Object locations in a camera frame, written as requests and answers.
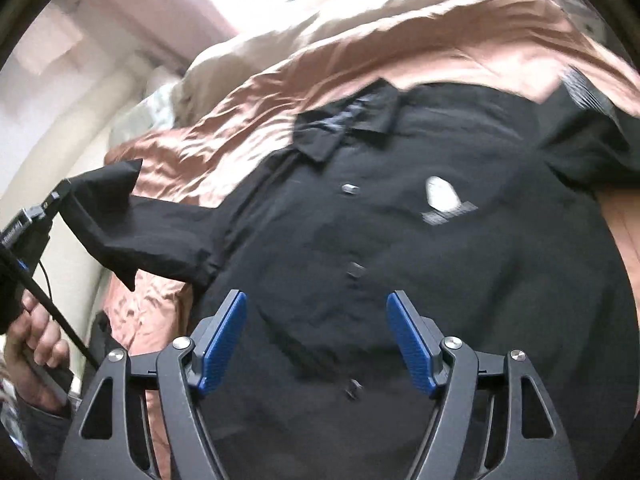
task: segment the metal screw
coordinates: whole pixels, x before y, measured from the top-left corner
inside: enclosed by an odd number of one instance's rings
[[[444,338],[444,346],[451,348],[452,350],[457,350],[462,346],[462,339],[455,336],[447,336]]]
[[[191,344],[191,338],[183,335],[174,339],[174,348],[176,350],[184,350]]]
[[[527,355],[522,350],[511,350],[511,359],[514,361],[526,361]]]
[[[109,355],[107,355],[107,358],[112,363],[116,363],[120,361],[123,357],[124,357],[124,350],[122,350],[121,348],[116,348],[115,350],[111,350],[111,352],[109,352]]]

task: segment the bed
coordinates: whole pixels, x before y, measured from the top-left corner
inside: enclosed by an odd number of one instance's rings
[[[216,207],[261,160],[290,143],[296,115],[380,77],[399,89],[463,82],[540,102],[564,70],[575,66],[619,108],[640,115],[640,76],[551,0],[299,4],[297,20],[204,51],[181,81],[97,137],[92,153],[104,155],[106,163],[143,158],[136,194]],[[598,196],[640,310],[638,192],[607,189]],[[187,332],[189,286],[139,272],[136,290],[129,292],[92,265],[91,292],[84,306],[76,301],[72,310],[73,316],[82,312],[84,327],[96,308],[103,309],[112,335],[132,354],[157,351]],[[94,301],[97,288],[106,292]],[[74,367],[78,371],[81,362]],[[170,452],[156,394],[149,392],[147,403],[166,479]]]

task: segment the black pole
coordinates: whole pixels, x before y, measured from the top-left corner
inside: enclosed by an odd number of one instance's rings
[[[18,259],[11,253],[9,249],[7,249],[4,245],[0,244],[0,260],[5,264],[9,272],[14,275],[14,278],[21,282],[24,287],[34,295],[36,300],[38,300],[44,308],[47,309],[47,312],[51,314],[51,317],[57,322],[62,330],[69,336],[71,341],[76,345],[79,351],[82,353],[84,357],[86,357],[87,362],[94,367],[94,369],[98,369],[100,366],[95,357],[89,352],[89,349],[85,346],[84,342],[76,331],[73,329],[66,318],[62,315],[62,313],[58,310],[58,308],[53,304],[49,296],[40,288],[40,286],[35,282],[35,280],[29,275],[29,273],[22,268]]]

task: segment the blue gripper pad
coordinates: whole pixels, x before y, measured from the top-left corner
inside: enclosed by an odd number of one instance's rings
[[[229,307],[225,319],[222,320],[216,335],[211,339],[202,362],[202,378],[198,382],[198,393],[205,397],[215,390],[222,382],[226,366],[236,343],[242,333],[246,320],[246,296],[240,292]]]
[[[396,336],[404,363],[411,374],[414,386],[422,393],[433,396],[437,385],[433,377],[431,355],[422,341],[414,322],[395,294],[386,299],[386,317],[389,328]]]

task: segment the black shirt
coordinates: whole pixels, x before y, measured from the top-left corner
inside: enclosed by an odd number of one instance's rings
[[[590,189],[640,183],[639,135],[579,73],[541,105],[379,81],[301,114],[292,145],[214,210],[77,192],[91,219],[62,214],[125,283],[136,268],[192,281],[192,326],[229,289],[247,294],[225,381],[202,405],[232,479],[403,478],[432,404],[386,325],[396,289],[477,351],[524,350],[592,478],[633,419],[639,343]]]

